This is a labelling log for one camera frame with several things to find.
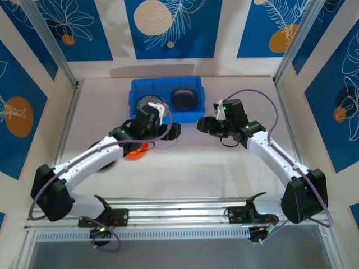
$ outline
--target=blue plastic bin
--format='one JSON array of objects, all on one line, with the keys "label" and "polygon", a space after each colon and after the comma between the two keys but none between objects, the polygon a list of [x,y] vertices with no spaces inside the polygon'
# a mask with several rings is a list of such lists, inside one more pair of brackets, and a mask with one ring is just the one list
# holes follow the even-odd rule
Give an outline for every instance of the blue plastic bin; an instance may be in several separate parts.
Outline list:
[{"label": "blue plastic bin", "polygon": [[[189,111],[181,111],[171,104],[171,93],[176,89],[192,89],[198,96],[198,104]],[[132,80],[128,103],[130,105],[130,117],[136,117],[137,101],[146,95],[156,95],[162,98],[171,110],[173,121],[177,123],[197,122],[206,112],[205,95],[202,87],[201,78],[192,77],[166,77],[166,78],[146,78]],[[169,122],[169,116],[163,118],[164,123]]]}]

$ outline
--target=white floor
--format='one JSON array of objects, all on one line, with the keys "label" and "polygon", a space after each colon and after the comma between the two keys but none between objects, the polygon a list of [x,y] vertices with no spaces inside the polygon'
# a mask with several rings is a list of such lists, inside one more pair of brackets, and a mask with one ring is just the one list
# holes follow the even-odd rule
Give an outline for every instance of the white floor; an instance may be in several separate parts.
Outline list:
[{"label": "white floor", "polygon": [[[114,127],[129,119],[130,78],[85,80],[68,136],[62,161],[87,150]],[[214,115],[213,103],[239,89],[262,90],[279,102],[272,79],[202,78],[206,93],[207,115]],[[256,93],[237,96],[243,101],[249,120],[267,129],[274,122],[270,103]],[[293,156],[288,131],[281,115],[273,138]],[[165,147],[173,141],[160,141]],[[106,172],[95,173],[82,182],[76,192],[102,197],[247,197],[255,193],[283,193],[274,173],[241,145],[222,146],[218,138],[196,130],[196,124],[183,124],[179,143],[170,149],[154,149],[136,161],[119,160]]]}]

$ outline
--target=orange circle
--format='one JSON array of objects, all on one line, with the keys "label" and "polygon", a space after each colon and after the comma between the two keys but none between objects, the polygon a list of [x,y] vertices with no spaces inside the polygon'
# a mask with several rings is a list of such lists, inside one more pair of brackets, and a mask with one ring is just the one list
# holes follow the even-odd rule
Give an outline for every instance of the orange circle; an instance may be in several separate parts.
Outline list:
[{"label": "orange circle", "polygon": [[75,38],[72,35],[64,34],[61,37],[62,42],[64,42],[66,45],[72,46],[76,42]]},{"label": "orange circle", "polygon": [[25,98],[16,96],[10,98],[6,104],[8,107],[5,107],[5,110],[9,112],[5,119],[8,130],[20,138],[28,136],[34,123],[33,109],[30,103]]},{"label": "orange circle", "polygon": [[346,110],[341,106],[337,107],[334,111],[334,119],[341,123],[346,119]]},{"label": "orange circle", "polygon": [[129,154],[126,155],[125,158],[137,159],[141,157],[143,154],[147,152],[149,145],[150,145],[149,143],[143,143],[139,149],[131,151]]},{"label": "orange circle", "polygon": [[297,31],[298,25],[291,24],[286,28],[279,29],[275,34],[270,38],[269,49],[272,52],[280,53],[285,52]]}]

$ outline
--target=blue container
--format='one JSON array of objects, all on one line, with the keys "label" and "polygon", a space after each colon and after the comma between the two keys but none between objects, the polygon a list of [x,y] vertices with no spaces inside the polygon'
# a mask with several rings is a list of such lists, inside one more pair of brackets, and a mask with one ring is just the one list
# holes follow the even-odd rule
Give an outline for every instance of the blue container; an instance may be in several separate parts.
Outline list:
[{"label": "blue container", "polygon": [[[195,108],[182,111],[171,104],[171,93],[176,89],[191,89],[197,93],[198,104]],[[197,122],[206,112],[205,95],[200,77],[166,77],[132,80],[128,103],[130,105],[130,117],[136,117],[136,104],[146,95],[156,95],[162,98],[171,110],[173,122],[188,123]],[[169,122],[169,116],[163,118],[164,123]]]}]

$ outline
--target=beige circle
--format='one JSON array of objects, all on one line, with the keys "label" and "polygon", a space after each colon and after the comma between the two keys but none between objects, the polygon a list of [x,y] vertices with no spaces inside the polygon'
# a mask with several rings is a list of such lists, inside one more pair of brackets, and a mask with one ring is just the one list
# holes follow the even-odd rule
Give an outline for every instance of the beige circle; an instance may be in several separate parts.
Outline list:
[{"label": "beige circle", "polygon": [[13,2],[14,4],[20,5],[19,0],[9,0],[10,2]]},{"label": "beige circle", "polygon": [[172,25],[169,9],[158,0],[142,2],[134,13],[135,24],[145,35],[160,35]]},{"label": "beige circle", "polygon": [[254,0],[254,4],[260,5],[264,4],[267,0]]}]

